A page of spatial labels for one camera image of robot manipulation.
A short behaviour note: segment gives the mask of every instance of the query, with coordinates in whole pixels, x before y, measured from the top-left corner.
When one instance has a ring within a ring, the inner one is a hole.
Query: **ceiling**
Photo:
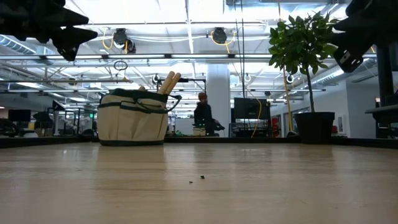
[[[231,0],[66,0],[66,8],[90,18],[90,23],[81,26],[84,29],[97,31],[98,37],[83,44],[79,55],[114,55],[124,54],[123,51],[111,46],[112,33],[117,28],[126,28],[127,35],[137,47],[137,54],[268,54],[270,47],[269,32],[275,27],[279,17],[287,20],[288,16],[306,17],[321,11],[331,13],[332,18],[345,18],[345,8],[350,1],[337,1],[341,4],[332,4],[331,0],[287,0],[280,4],[273,0],[243,0],[236,5],[236,11]],[[216,45],[211,39],[211,32],[215,27],[223,27],[228,36],[228,49],[224,45]],[[40,44],[35,39],[19,42],[13,37],[6,37],[12,43],[22,44],[34,52],[43,52],[43,49],[58,54],[52,43]],[[22,55],[8,45],[0,46],[0,55]],[[91,80],[100,83],[101,80],[120,80],[126,77],[130,83],[101,83],[96,89],[110,90],[113,88],[135,89],[140,85],[155,88],[152,79],[155,75],[164,77],[173,70],[180,72],[182,77],[206,78],[209,63],[228,63],[231,73],[231,88],[242,89],[239,60],[217,61],[217,58],[206,60],[173,60],[173,59],[129,59],[125,71],[114,68],[115,60],[79,60],[75,63],[57,60],[50,63],[33,60],[1,60],[2,70],[0,77],[3,80]],[[336,66],[333,60],[326,61],[332,68]],[[283,75],[279,69],[268,66],[267,60],[247,60],[245,76],[249,80],[246,87],[250,89],[282,88]],[[303,85],[305,79],[296,75],[296,86]],[[67,83],[40,84],[41,88],[59,90],[87,90],[90,85]],[[32,89],[32,85],[12,84],[1,85],[1,89]],[[195,83],[179,83],[176,88],[196,89],[191,93],[184,93],[186,99],[196,98],[201,91]],[[254,92],[258,97],[265,97],[264,92]],[[70,97],[69,93],[60,93]],[[241,96],[242,92],[231,92],[231,98]],[[96,93],[84,95],[87,100],[98,101]]]

